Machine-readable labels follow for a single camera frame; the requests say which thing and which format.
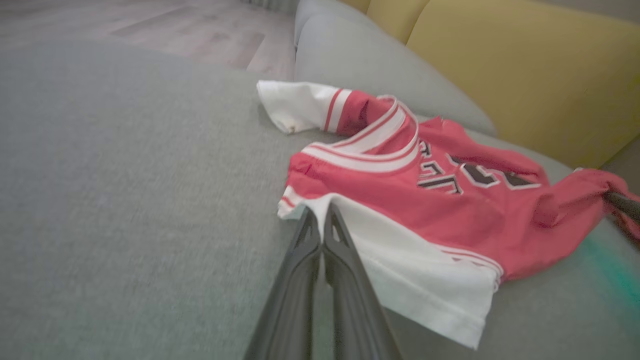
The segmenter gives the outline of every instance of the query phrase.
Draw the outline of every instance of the curtain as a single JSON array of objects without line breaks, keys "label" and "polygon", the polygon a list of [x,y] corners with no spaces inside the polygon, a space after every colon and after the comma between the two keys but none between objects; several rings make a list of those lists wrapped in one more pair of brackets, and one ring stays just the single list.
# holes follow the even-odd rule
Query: curtain
[{"label": "curtain", "polygon": [[300,0],[244,0],[246,3],[274,12],[295,14]]}]

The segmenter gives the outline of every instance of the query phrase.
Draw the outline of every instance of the basketball jersey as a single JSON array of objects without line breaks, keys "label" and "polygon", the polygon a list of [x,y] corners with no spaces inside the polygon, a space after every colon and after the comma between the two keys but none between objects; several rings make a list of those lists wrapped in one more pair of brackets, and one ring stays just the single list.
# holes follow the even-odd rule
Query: basketball jersey
[{"label": "basketball jersey", "polygon": [[451,120],[419,124],[392,96],[312,83],[257,88],[284,133],[349,136],[291,158],[278,216],[299,218],[306,206],[322,221],[338,205],[381,303],[468,347],[477,348],[502,281],[571,254],[613,210],[607,190],[634,197],[599,170],[551,186],[524,155],[475,143]]}]

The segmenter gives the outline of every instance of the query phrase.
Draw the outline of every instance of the gray cushion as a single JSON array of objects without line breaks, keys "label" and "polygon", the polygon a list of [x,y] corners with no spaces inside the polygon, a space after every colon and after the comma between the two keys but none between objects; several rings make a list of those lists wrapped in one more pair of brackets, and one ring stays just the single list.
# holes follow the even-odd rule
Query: gray cushion
[{"label": "gray cushion", "polygon": [[491,120],[471,99],[403,44],[338,17],[307,21],[294,80],[395,95],[418,115],[442,115],[495,135]]},{"label": "gray cushion", "polygon": [[[118,44],[0,56],[2,358],[242,358],[295,228],[275,215],[289,157],[338,139],[279,132],[261,78]],[[604,221],[503,285],[478,352],[389,315],[405,360],[637,359],[638,279]],[[319,290],[314,359],[333,359]]]},{"label": "gray cushion", "polygon": [[341,17],[352,24],[382,32],[378,25],[365,14],[338,0],[301,0],[300,4],[298,4],[298,11],[296,12],[294,30],[295,45],[298,45],[302,27],[307,23],[309,18],[315,15]]}]

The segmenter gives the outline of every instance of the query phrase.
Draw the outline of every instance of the floor plank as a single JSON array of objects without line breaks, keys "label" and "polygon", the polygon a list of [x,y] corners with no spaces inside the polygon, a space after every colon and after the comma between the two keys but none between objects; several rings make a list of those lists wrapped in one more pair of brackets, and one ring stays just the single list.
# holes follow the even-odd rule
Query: floor plank
[{"label": "floor plank", "polygon": [[0,51],[56,38],[124,42],[292,80],[293,17],[242,0],[2,0]]}]

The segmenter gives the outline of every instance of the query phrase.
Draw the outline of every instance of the yellow cushion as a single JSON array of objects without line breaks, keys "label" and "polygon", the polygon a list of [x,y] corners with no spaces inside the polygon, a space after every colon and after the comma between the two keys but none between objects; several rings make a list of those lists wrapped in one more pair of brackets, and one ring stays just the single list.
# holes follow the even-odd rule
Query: yellow cushion
[{"label": "yellow cushion", "polygon": [[351,5],[353,8],[360,10],[363,13],[367,13],[369,8],[369,1],[371,0],[340,0],[347,5]]},{"label": "yellow cushion", "polygon": [[367,16],[403,44],[429,0],[371,0]]},{"label": "yellow cushion", "polygon": [[640,27],[515,0],[431,0],[407,47],[465,91],[500,137],[599,167],[640,133]]}]

